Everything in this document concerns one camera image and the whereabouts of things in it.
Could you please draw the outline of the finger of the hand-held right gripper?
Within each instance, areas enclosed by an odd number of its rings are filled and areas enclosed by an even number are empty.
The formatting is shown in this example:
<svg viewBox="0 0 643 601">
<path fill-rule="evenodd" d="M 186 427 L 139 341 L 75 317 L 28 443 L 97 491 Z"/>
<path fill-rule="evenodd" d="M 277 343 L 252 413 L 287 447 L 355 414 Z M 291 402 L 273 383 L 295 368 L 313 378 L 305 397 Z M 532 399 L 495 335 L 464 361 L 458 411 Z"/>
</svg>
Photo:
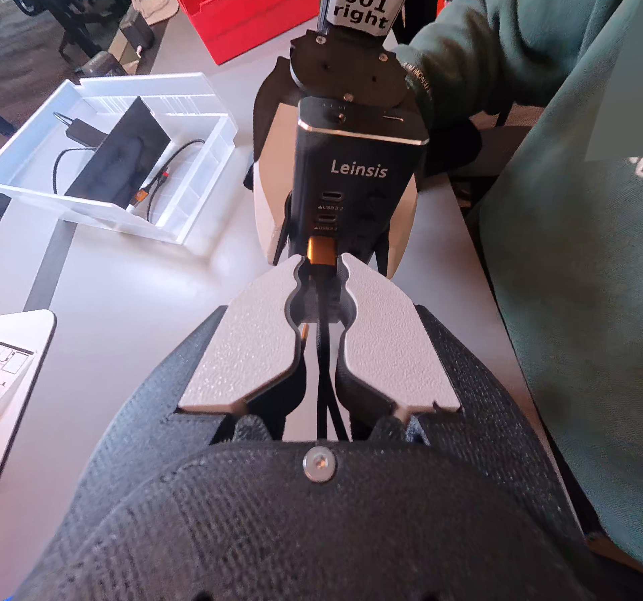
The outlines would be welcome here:
<svg viewBox="0 0 643 601">
<path fill-rule="evenodd" d="M 388 245 L 384 256 L 387 279 L 393 278 L 406 251 L 414 223 L 417 199 L 416 178 L 411 177 L 391 216 L 388 235 L 385 238 Z"/>
<path fill-rule="evenodd" d="M 259 243 L 267 262 L 278 264 L 289 235 L 294 156 L 277 161 L 262 157 L 253 164 L 253 201 Z"/>
</svg>

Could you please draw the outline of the black divider panel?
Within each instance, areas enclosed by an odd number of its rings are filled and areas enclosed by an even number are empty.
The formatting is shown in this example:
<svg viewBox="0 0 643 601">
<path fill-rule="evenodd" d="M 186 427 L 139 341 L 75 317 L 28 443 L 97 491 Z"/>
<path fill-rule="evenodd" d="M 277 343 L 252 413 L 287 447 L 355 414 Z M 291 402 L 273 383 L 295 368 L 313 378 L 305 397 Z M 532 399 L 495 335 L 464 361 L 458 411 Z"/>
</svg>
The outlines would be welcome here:
<svg viewBox="0 0 643 601">
<path fill-rule="evenodd" d="M 169 135 L 137 96 L 65 196 L 125 209 L 169 144 Z"/>
</svg>

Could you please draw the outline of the person's right forearm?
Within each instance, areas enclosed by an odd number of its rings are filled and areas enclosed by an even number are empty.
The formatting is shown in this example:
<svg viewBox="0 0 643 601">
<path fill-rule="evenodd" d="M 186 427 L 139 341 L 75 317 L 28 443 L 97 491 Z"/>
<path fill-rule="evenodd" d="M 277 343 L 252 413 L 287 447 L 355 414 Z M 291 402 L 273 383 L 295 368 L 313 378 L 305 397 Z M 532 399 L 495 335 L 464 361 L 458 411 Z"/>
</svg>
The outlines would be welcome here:
<svg viewBox="0 0 643 601">
<path fill-rule="evenodd" d="M 447 116 L 546 106 L 623 0 L 452 0 L 395 54 L 419 103 Z"/>
</svg>

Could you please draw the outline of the black usb cable red plug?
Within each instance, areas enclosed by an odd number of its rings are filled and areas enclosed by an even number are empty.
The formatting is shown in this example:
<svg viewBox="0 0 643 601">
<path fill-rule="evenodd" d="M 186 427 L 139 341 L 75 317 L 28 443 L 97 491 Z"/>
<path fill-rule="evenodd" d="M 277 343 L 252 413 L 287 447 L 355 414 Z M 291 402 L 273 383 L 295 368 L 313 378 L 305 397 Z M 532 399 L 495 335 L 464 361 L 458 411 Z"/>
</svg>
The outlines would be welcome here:
<svg viewBox="0 0 643 601">
<path fill-rule="evenodd" d="M 142 186 L 130 200 L 130 206 L 133 208 L 139 206 L 141 203 L 147 202 L 147 207 L 145 211 L 145 220 L 148 223 L 152 223 L 152 208 L 154 206 L 154 201 L 159 190 L 166 184 L 170 175 L 170 167 L 173 161 L 183 153 L 187 148 L 193 145 L 205 145 L 204 139 L 192 139 L 191 141 L 185 143 L 180 148 L 178 148 L 160 167 L 156 172 L 152 180 L 146 185 Z"/>
</svg>

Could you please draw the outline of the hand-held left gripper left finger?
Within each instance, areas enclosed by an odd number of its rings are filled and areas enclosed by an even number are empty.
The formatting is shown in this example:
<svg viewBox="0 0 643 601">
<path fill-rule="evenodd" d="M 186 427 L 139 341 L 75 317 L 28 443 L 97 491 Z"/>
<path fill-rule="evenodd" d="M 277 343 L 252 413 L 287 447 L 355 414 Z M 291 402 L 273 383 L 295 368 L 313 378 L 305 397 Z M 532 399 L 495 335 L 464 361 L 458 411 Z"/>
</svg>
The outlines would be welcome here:
<svg viewBox="0 0 643 601">
<path fill-rule="evenodd" d="M 181 411 L 248 413 L 254 398 L 295 371 L 301 332 L 290 306 L 303 261 L 298 254 L 286 259 L 230 302 L 178 402 Z"/>
</svg>

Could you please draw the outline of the white document stand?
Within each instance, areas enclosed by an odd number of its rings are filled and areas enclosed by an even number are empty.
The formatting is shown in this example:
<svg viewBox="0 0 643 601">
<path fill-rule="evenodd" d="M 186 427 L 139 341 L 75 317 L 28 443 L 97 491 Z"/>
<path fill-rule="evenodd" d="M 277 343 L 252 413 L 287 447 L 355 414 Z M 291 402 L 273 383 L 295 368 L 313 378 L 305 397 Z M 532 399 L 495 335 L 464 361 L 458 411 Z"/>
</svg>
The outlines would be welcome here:
<svg viewBox="0 0 643 601">
<path fill-rule="evenodd" d="M 47 309 L 1 316 L 1 343 L 35 352 L 13 400 L 1 416 L 1 470 L 4 470 L 29 398 L 43 367 L 56 323 L 55 314 Z"/>
</svg>

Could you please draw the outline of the clear plastic bin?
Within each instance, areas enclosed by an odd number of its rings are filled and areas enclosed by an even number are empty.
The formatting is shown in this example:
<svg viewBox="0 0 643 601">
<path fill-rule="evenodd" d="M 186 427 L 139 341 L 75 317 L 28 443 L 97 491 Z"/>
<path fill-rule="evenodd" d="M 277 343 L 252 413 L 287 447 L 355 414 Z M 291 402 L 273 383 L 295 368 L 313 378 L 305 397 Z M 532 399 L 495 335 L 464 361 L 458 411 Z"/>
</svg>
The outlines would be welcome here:
<svg viewBox="0 0 643 601">
<path fill-rule="evenodd" d="M 65 196 L 96 151 L 67 138 L 68 122 L 77 118 L 108 135 L 137 96 L 170 137 L 141 186 L 182 145 L 205 140 L 173 161 L 156 195 L 152 223 L 145 220 L 146 201 L 122 209 Z M 77 224 L 182 244 L 235 149 L 237 131 L 232 113 L 202 73 L 64 82 L 1 149 L 1 193 Z"/>
</svg>

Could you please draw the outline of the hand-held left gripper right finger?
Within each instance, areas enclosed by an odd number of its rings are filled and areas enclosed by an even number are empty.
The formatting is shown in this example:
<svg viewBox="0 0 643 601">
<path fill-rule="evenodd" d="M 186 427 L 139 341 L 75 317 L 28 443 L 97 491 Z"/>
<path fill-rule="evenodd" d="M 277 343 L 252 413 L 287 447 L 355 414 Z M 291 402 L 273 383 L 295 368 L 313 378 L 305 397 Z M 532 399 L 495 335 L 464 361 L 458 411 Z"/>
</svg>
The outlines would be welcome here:
<svg viewBox="0 0 643 601">
<path fill-rule="evenodd" d="M 338 259 L 344 324 L 336 392 L 351 414 L 456 412 L 461 403 L 413 301 L 349 253 Z"/>
</svg>

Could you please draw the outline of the black usb hub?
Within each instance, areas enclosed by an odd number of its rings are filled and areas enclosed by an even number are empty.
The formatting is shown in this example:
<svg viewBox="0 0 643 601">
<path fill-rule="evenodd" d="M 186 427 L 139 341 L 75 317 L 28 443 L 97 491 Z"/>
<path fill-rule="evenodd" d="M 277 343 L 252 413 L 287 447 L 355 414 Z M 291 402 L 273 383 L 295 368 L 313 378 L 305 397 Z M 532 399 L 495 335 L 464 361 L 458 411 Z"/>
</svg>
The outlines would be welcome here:
<svg viewBox="0 0 643 601">
<path fill-rule="evenodd" d="M 97 149 L 107 138 L 107 134 L 77 118 L 68 122 L 66 136 L 75 143 L 91 149 Z"/>
<path fill-rule="evenodd" d="M 385 275 L 385 238 L 411 177 L 423 171 L 429 134 L 407 94 L 395 107 L 307 96 L 299 101 L 288 254 L 311 236 Z"/>
</svg>

